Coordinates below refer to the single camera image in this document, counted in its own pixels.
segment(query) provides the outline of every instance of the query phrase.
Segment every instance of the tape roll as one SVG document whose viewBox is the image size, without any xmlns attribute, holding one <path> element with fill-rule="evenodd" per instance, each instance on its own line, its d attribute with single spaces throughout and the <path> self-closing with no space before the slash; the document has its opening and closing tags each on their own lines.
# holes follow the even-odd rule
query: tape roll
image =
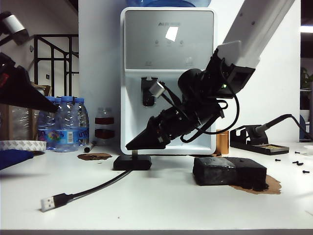
<svg viewBox="0 0 313 235">
<path fill-rule="evenodd" d="M 45 141 L 0 141 L 0 150 L 45 151 Z"/>
</svg>

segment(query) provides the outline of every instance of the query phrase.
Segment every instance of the black marker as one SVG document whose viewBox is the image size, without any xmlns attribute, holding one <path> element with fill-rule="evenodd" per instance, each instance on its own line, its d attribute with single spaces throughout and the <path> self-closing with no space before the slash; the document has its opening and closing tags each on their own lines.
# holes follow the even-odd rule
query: black marker
<svg viewBox="0 0 313 235">
<path fill-rule="evenodd" d="M 96 141 L 93 141 L 90 144 L 86 145 L 86 147 L 84 148 L 84 152 L 89 153 L 95 145 Z"/>
</svg>

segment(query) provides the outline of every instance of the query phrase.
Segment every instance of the dispenser logo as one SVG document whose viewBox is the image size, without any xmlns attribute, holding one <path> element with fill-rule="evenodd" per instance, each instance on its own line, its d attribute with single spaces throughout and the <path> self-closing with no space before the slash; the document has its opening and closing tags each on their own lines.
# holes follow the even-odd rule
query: dispenser logo
<svg viewBox="0 0 313 235">
<path fill-rule="evenodd" d="M 180 26 L 180 22 L 160 22 L 158 26 Z"/>
</svg>

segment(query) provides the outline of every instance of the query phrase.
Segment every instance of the black block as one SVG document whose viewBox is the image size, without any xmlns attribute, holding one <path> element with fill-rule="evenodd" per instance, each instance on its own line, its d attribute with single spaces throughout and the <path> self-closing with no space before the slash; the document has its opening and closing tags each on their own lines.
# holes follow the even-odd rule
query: black block
<svg viewBox="0 0 313 235">
<path fill-rule="evenodd" d="M 255 191 L 268 188 L 267 169 L 247 158 L 195 158 L 193 174 L 198 185 L 237 185 Z"/>
<path fill-rule="evenodd" d="M 147 155 L 121 155 L 113 163 L 113 170 L 149 170 L 151 157 Z"/>
</svg>

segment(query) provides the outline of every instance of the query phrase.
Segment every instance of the red label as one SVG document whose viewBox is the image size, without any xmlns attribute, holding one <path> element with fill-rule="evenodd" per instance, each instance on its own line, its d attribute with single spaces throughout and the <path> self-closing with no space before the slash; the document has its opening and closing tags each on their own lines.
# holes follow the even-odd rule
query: red label
<svg viewBox="0 0 313 235">
<path fill-rule="evenodd" d="M 110 139 L 115 136 L 115 132 L 113 130 L 96 129 L 94 135 L 100 139 Z"/>
<path fill-rule="evenodd" d="M 95 124 L 100 124 L 100 125 L 110 125 L 114 124 L 114 118 L 112 117 L 96 117 L 94 120 Z"/>
<path fill-rule="evenodd" d="M 3 87 L 10 76 L 3 73 L 0 77 L 0 88 Z"/>
</svg>

